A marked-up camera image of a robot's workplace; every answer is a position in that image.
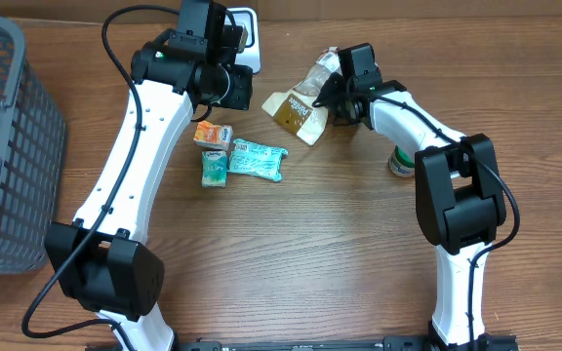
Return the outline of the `beige brown snack bag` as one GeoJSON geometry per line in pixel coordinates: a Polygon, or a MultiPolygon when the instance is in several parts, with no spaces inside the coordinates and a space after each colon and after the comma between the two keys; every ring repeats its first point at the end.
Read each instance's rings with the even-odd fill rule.
{"type": "Polygon", "coordinates": [[[325,107],[314,107],[332,73],[340,73],[338,47],[323,51],[305,78],[286,92],[275,92],[261,108],[281,127],[312,146],[322,136],[328,120],[325,107]]]}

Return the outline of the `orange tissue pack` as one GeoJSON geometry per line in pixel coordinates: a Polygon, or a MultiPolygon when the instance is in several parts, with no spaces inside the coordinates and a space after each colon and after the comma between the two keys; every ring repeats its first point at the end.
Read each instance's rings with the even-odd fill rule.
{"type": "Polygon", "coordinates": [[[197,124],[193,141],[195,144],[214,150],[227,151],[233,137],[229,125],[215,125],[208,121],[197,124]]]}

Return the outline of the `green lid jar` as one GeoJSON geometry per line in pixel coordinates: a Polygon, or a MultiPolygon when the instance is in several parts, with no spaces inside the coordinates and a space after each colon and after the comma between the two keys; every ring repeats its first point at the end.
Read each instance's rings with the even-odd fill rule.
{"type": "Polygon", "coordinates": [[[415,174],[415,164],[413,160],[398,146],[393,149],[388,159],[388,166],[396,176],[412,177],[415,174]]]}

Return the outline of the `teal wipes packet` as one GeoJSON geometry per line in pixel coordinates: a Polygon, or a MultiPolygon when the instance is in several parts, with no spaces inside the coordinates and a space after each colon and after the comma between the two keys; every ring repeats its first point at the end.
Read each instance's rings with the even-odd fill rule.
{"type": "Polygon", "coordinates": [[[228,171],[234,174],[257,176],[281,181],[281,162],[289,152],[285,148],[272,147],[237,138],[229,157],[228,171]]]}

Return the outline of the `teal tissue pack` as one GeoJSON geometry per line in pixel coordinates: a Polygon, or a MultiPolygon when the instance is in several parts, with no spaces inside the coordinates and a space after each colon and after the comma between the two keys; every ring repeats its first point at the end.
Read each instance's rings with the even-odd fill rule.
{"type": "Polygon", "coordinates": [[[203,187],[225,187],[227,155],[223,150],[202,152],[203,187]]]}

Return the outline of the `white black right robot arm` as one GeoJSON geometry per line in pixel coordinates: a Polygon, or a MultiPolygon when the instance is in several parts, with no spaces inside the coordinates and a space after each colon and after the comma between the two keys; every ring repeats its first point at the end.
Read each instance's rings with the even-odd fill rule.
{"type": "Polygon", "coordinates": [[[338,57],[339,71],[314,103],[395,143],[390,168],[414,176],[417,220],[436,253],[437,299],[428,334],[388,336],[384,348],[517,349],[515,337],[490,335],[482,321],[486,261],[498,247],[504,202],[512,197],[500,178],[491,140],[446,127],[398,81],[383,81],[370,44],[340,50],[338,57]]]}

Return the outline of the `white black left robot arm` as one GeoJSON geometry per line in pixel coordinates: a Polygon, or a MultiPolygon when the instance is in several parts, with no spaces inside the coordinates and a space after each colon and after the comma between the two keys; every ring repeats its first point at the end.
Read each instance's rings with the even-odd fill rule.
{"type": "Polygon", "coordinates": [[[247,109],[261,67],[252,9],[185,1],[176,14],[122,69],[128,106],[106,164],[74,219],[53,222],[45,239],[51,284],[109,326],[121,350],[179,346],[158,305],[165,267],[146,245],[153,202],[197,109],[247,109]]]}

